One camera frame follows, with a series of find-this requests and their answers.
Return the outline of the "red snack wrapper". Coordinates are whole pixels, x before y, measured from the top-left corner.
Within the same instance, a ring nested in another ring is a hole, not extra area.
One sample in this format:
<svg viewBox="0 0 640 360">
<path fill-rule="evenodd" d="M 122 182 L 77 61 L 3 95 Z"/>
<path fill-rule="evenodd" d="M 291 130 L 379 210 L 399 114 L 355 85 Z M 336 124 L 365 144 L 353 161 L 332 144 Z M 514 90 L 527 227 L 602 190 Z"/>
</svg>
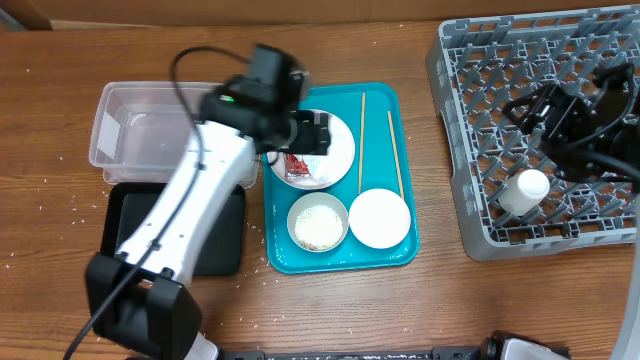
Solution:
<svg viewBox="0 0 640 360">
<path fill-rule="evenodd" d="M 294 154 L 284 155 L 285 176 L 288 179 L 307 178 L 311 176 L 305 161 Z"/>
</svg>

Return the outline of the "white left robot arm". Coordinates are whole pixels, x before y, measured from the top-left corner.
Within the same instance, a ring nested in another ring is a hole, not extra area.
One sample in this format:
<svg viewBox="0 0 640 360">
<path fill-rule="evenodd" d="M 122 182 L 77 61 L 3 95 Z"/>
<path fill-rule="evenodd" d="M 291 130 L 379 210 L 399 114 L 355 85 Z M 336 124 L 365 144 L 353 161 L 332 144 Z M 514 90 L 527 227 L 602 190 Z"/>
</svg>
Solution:
<svg viewBox="0 0 640 360">
<path fill-rule="evenodd" d="M 200 331 L 188 291 L 196 263 L 228 197 L 257 155 L 324 155 L 329 118 L 302 110 L 297 88 L 243 90 L 220 85 L 193 114 L 192 137 L 157 202 L 111 256 L 85 273 L 86 331 L 153 359 L 219 359 Z"/>
</svg>

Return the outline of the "white cup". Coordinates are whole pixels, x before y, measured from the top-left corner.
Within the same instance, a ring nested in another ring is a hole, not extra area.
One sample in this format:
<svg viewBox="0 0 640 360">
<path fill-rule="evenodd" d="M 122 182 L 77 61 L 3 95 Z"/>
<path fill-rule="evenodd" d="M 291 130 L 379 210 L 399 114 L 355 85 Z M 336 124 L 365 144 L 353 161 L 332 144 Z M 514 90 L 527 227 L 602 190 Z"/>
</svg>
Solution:
<svg viewBox="0 0 640 360">
<path fill-rule="evenodd" d="M 500 206 L 515 216 L 523 216 L 544 200 L 550 190 L 547 176 L 539 170 L 525 170 L 505 181 L 498 197 Z"/>
</svg>

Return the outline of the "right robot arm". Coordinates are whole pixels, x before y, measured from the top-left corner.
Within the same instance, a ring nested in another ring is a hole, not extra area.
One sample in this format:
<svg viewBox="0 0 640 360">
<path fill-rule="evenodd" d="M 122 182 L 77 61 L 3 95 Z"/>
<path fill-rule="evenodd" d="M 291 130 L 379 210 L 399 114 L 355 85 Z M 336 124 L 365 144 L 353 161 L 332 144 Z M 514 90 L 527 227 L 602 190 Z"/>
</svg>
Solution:
<svg viewBox="0 0 640 360">
<path fill-rule="evenodd" d="M 598 66 L 588 99 L 546 84 L 506 103 L 521 133 L 536 129 L 554 175 L 591 188 L 600 218 L 639 215 L 639 90 L 631 63 Z"/>
</svg>

